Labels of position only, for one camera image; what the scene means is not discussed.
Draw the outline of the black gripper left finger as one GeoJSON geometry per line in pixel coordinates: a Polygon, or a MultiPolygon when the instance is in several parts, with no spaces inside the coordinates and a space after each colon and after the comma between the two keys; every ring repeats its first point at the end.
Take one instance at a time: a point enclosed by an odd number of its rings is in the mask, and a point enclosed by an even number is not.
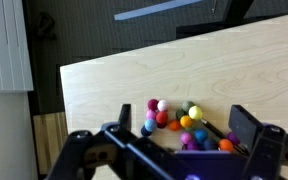
{"type": "Polygon", "coordinates": [[[118,122],[121,127],[123,127],[126,130],[131,129],[131,105],[130,104],[123,104],[118,122]]]}

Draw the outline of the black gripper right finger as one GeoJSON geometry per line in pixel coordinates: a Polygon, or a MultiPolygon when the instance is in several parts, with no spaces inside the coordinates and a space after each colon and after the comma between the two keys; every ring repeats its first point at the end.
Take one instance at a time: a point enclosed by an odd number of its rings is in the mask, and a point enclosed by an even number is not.
{"type": "Polygon", "coordinates": [[[240,140],[241,144],[251,152],[258,133],[263,129],[263,124],[243,106],[232,105],[229,116],[229,128],[240,140]]]}

